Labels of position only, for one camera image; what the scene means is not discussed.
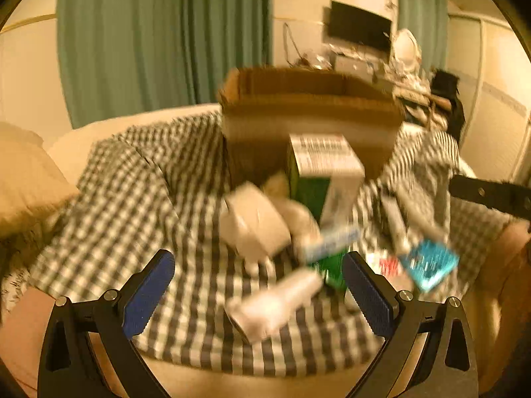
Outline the white tube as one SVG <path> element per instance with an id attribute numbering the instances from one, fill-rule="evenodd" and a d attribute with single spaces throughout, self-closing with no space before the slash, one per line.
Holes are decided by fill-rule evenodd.
<path id="1" fill-rule="evenodd" d="M 298 268 L 268 289 L 231 298 L 225 313 L 249 344 L 266 340 L 289 322 L 297 309 L 310 303 L 324 283 L 318 270 Z"/>

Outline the red white sachet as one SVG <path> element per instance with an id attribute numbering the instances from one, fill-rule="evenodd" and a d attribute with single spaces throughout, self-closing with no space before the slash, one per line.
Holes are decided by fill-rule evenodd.
<path id="1" fill-rule="evenodd" d="M 367 253 L 365 261 L 374 273 L 384 276 L 395 290 L 412 289 L 411 279 L 396 257 L 385 253 Z"/>

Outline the wooden chair with clothes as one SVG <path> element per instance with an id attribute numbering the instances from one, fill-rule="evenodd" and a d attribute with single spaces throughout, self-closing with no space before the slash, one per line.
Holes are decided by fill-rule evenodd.
<path id="1" fill-rule="evenodd" d="M 461 142 L 465 124 L 464 107 L 459 97 L 460 78 L 442 69 L 437 69 L 430 83 L 434 113 L 441 113 L 446 120 L 445 132 Z"/>

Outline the white oval vanity mirror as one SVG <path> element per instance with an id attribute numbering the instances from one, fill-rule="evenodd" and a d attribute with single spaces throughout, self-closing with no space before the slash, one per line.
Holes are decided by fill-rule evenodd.
<path id="1" fill-rule="evenodd" d="M 392 66 L 410 74 L 419 68 L 421 58 L 421 49 L 413 33 L 408 29 L 398 30 L 392 41 Z"/>

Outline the green curtain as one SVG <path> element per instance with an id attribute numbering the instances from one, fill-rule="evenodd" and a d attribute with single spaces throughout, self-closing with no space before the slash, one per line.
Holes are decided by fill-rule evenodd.
<path id="1" fill-rule="evenodd" d="M 421 67 L 445 67 L 447 0 L 398 0 L 398 29 L 409 30 L 421 51 Z"/>
<path id="2" fill-rule="evenodd" d="M 233 68 L 268 65 L 272 0 L 58 0 L 74 128 L 213 102 Z"/>

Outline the brown cardboard box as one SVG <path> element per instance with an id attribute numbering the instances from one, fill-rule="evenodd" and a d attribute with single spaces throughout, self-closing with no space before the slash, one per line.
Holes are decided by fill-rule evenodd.
<path id="1" fill-rule="evenodd" d="M 358 77 L 315 69 L 233 69 L 219 103 L 232 186 L 260 185 L 283 170 L 291 134 L 344 136 L 367 179 L 375 179 L 404 120 L 392 95 Z"/>

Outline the green sachet packet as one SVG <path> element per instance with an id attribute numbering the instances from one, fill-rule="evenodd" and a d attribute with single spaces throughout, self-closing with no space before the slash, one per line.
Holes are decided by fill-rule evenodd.
<path id="1" fill-rule="evenodd" d="M 346 252 L 338 252 L 311 264 L 324 279 L 324 283 L 333 289 L 345 292 L 347 285 L 343 276 L 343 258 Z"/>

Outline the grey checkered blanket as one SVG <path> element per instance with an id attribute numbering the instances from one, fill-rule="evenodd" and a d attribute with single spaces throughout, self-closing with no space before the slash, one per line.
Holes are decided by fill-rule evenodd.
<path id="1" fill-rule="evenodd" d="M 175 275 L 145 331 L 135 338 L 148 356 L 236 375 L 303 376 L 347 369 L 379 350 L 362 313 L 322 289 L 269 339 L 250 345 L 232 327 L 228 298 L 264 289 L 295 269 L 282 252 L 272 271 L 246 274 L 219 236 L 221 203 L 230 187 L 218 112 L 129 128 L 93 145 L 78 196 L 63 210 L 54 237 L 31 269 L 31 283 L 57 298 L 98 298 L 117 289 L 161 249 Z M 451 197 L 458 173 L 455 141 L 443 132 L 401 134 L 383 174 L 365 183 L 352 219 L 361 253 L 391 247 L 373 211 L 382 190 L 402 188 L 448 234 L 460 261 L 426 301 L 462 297 L 511 218 Z"/>

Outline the blue blister pack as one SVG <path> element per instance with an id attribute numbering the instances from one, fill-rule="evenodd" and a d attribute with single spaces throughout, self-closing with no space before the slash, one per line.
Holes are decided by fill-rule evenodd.
<path id="1" fill-rule="evenodd" d="M 423 240 L 399 260 L 416 287 L 426 293 L 459 264 L 459 256 L 440 242 Z"/>

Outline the green white medicine box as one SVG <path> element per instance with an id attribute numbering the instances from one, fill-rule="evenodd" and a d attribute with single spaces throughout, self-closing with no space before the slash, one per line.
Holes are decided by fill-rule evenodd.
<path id="1" fill-rule="evenodd" d="M 349 221 L 365 171 L 344 136 L 291 134 L 287 173 L 290 198 L 305 205 L 320 227 Z"/>

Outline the beige pillow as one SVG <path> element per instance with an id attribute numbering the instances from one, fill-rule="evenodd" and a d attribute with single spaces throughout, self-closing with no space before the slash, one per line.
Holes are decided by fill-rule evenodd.
<path id="1" fill-rule="evenodd" d="M 78 194 L 36 133 L 1 124 L 1 237 L 23 233 Z"/>

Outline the white dressing table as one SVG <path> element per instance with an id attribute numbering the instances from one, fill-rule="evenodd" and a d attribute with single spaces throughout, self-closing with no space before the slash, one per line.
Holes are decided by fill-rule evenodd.
<path id="1" fill-rule="evenodd" d="M 429 107 L 431 90 L 429 82 L 412 74 L 401 75 L 390 66 L 384 67 L 384 75 L 379 78 L 383 90 L 394 99 L 412 102 L 417 106 Z"/>

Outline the black wall television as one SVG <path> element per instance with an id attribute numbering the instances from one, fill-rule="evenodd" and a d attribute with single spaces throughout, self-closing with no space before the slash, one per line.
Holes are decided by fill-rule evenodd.
<path id="1" fill-rule="evenodd" d="M 328 36 L 389 54 L 392 21 L 364 9 L 331 1 Z"/>

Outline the white louvered wardrobe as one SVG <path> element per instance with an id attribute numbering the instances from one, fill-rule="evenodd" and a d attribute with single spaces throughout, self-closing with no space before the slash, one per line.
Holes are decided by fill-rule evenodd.
<path id="1" fill-rule="evenodd" d="M 530 61 L 508 23 L 449 15 L 446 69 L 460 78 L 461 156 L 481 179 L 513 181 L 530 138 Z"/>

